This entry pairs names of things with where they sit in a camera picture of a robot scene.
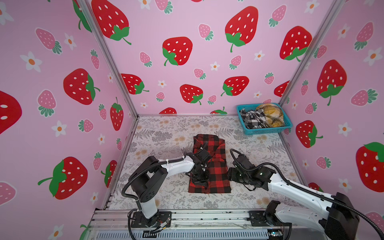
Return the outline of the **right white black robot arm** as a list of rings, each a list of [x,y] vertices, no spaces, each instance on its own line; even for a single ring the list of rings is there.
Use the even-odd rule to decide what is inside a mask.
[[[330,240],[354,240],[360,217],[352,211],[348,197],[337,193],[326,194],[306,186],[295,184],[284,177],[272,163],[258,166],[239,154],[234,157],[234,167],[229,169],[229,180],[283,195],[302,207],[292,207],[280,201],[271,201],[261,218],[266,224],[296,224],[323,232]]]

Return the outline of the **red black plaid shirt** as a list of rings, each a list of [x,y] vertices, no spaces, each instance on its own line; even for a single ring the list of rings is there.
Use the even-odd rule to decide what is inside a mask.
[[[189,193],[193,194],[229,194],[231,185],[228,178],[225,140],[216,135],[198,134],[194,136],[193,153],[201,147],[210,153],[211,159],[207,162],[206,170],[209,173],[208,185],[202,186],[190,181]]]

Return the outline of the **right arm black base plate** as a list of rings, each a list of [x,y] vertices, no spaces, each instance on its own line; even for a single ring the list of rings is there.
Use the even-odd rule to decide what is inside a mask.
[[[281,222],[275,215],[266,214],[264,211],[249,211],[247,221],[252,227],[289,227],[290,223]]]

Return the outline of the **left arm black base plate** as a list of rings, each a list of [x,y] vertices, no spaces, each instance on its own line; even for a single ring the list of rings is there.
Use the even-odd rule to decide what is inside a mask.
[[[160,211],[149,219],[146,219],[142,212],[134,212],[131,217],[130,226],[132,228],[157,228],[170,227],[172,220],[172,212]]]

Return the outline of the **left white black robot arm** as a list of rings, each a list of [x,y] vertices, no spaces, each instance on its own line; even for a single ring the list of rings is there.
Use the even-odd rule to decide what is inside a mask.
[[[166,178],[184,173],[194,184],[206,187],[210,175],[207,164],[211,159],[210,153],[202,148],[195,154],[185,152],[182,157],[170,160],[150,156],[130,176],[121,195],[134,199],[144,219],[152,220],[159,214],[155,196]]]

